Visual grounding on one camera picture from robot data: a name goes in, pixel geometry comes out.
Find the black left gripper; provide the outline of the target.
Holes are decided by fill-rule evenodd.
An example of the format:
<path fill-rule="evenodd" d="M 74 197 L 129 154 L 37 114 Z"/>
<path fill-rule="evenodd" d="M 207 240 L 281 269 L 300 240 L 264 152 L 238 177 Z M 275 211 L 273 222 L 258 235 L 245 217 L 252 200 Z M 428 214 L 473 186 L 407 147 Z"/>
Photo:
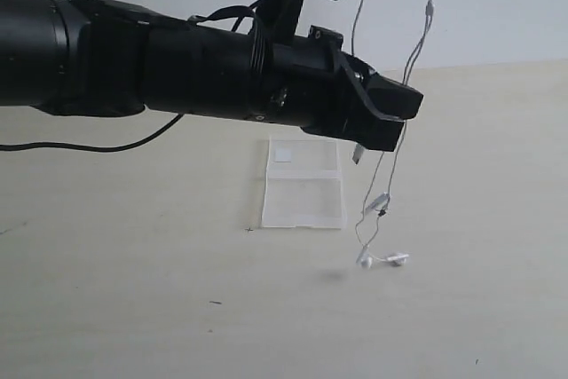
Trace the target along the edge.
<path fill-rule="evenodd" d="M 329 41 L 270 43 L 199 25 L 141 29 L 141 101 L 151 110 L 295 126 L 393 152 L 402 122 L 379 119 L 349 89 Z"/>

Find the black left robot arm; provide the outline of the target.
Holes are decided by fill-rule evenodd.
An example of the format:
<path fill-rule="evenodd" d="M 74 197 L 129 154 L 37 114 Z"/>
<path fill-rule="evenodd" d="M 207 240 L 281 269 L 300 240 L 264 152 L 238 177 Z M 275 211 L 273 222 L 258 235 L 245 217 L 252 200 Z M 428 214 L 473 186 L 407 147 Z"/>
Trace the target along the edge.
<path fill-rule="evenodd" d="M 177 19 L 115 0 L 1 0 L 1 104 L 52 116 L 146 110 L 294 126 L 391 152 L 422 94 L 295 33 L 303 0 Z"/>

